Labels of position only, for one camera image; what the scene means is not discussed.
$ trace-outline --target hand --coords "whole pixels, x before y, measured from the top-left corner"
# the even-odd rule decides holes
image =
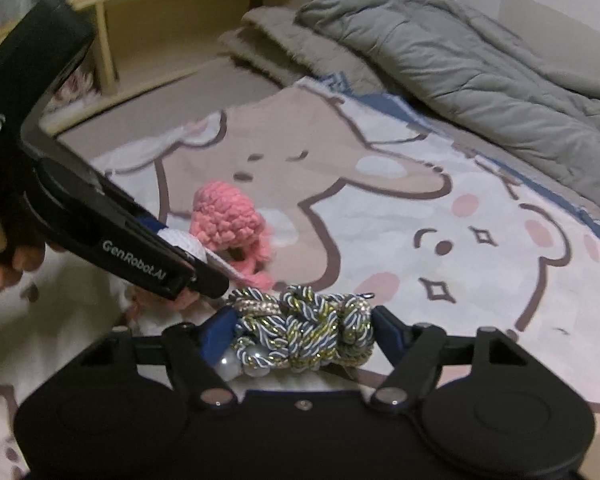
[[[24,271],[39,268],[45,257],[45,243],[27,218],[16,196],[0,183],[0,291],[16,285]]]

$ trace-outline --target pearl bead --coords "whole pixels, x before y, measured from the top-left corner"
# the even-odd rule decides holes
[[[231,381],[242,374],[242,363],[235,356],[233,348],[229,347],[224,351],[214,370],[224,382]]]
[[[257,368],[253,366],[245,366],[244,373],[246,373],[249,377],[264,377],[269,373],[269,367]]]
[[[249,345],[244,352],[256,359],[266,359],[269,356],[269,350],[263,345]]]
[[[269,350],[263,345],[249,345],[244,350],[245,354],[258,360],[266,359],[269,355]],[[264,377],[269,373],[269,367],[261,368],[259,366],[244,365],[242,367],[244,373],[249,377]]]

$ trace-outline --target knotted rope bracelet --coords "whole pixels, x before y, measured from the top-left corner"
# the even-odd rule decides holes
[[[373,294],[316,294],[293,285],[277,300],[248,287],[228,298],[238,313],[235,339],[216,372],[229,381],[241,373],[263,377],[272,369],[319,370],[328,364],[363,365],[374,345]]]

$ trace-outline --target pink cheek spot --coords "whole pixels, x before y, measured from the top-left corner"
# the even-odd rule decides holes
[[[400,278],[392,272],[378,272],[373,276],[369,276],[364,282],[360,283],[355,294],[363,294],[365,292],[372,292],[376,295],[371,300],[373,304],[384,304],[391,301],[398,288],[400,287]]]
[[[451,211],[454,215],[464,218],[465,216],[471,216],[475,213],[480,205],[480,199],[474,194],[468,193],[459,196],[454,200],[451,206]]]
[[[544,227],[538,220],[527,220],[525,229],[538,247],[554,246],[554,238],[551,236],[549,229]]]
[[[584,235],[584,248],[587,250],[587,253],[589,253],[590,258],[594,262],[600,261],[600,253],[598,252],[598,244],[589,235]]]

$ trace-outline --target gray quilted comforter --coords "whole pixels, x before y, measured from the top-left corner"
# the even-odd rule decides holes
[[[599,81],[549,65],[457,0],[314,0],[298,20],[600,206]]]

